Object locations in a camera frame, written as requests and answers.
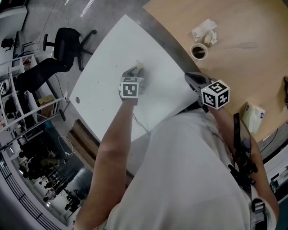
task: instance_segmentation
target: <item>office chair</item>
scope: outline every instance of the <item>office chair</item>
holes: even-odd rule
[[[74,57],[78,58],[79,70],[83,71],[82,67],[82,52],[93,55],[92,52],[83,48],[84,44],[88,41],[92,34],[96,34],[96,30],[90,31],[90,33],[80,43],[80,33],[71,28],[60,28],[57,32],[55,43],[48,42],[48,34],[45,34],[43,41],[43,50],[46,50],[46,46],[54,47],[54,58],[62,62],[69,69],[73,66]]]
[[[37,66],[19,74],[16,79],[16,88],[20,92],[28,90],[33,93],[53,74],[57,72],[68,72],[69,70],[69,67],[54,58],[45,59]]]

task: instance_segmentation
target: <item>brown box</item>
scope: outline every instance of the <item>brown box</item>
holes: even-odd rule
[[[43,105],[45,105],[45,104],[47,104],[49,102],[52,102],[52,101],[54,101],[54,96],[53,95],[49,95],[49,96],[40,98],[38,100],[40,106],[43,106]],[[41,109],[40,114],[45,116],[45,117],[50,117],[51,116],[51,111],[53,110],[53,107],[54,107],[54,105],[50,105],[50,106],[47,106],[44,109]]]

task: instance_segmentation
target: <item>metal railing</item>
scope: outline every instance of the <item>metal railing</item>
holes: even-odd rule
[[[55,224],[53,224],[47,217],[40,212],[37,207],[29,200],[26,194],[22,191],[16,180],[14,179],[12,173],[10,172],[7,164],[3,158],[3,155],[0,154],[0,171],[6,180],[11,191],[14,193],[21,205],[31,214],[31,216],[37,220],[47,230],[61,230]]]

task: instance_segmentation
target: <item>white tabletop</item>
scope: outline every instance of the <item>white tabletop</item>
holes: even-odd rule
[[[136,61],[144,66],[145,91],[134,114],[149,131],[197,100],[175,61],[141,26],[124,15],[96,49],[70,96],[100,141],[122,103],[118,94],[122,74]],[[145,133],[133,120],[132,141]]]

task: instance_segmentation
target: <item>cup of coffee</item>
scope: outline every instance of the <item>cup of coffee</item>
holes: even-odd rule
[[[197,60],[204,60],[208,55],[208,49],[201,43],[196,43],[191,46],[190,52],[193,58]]]

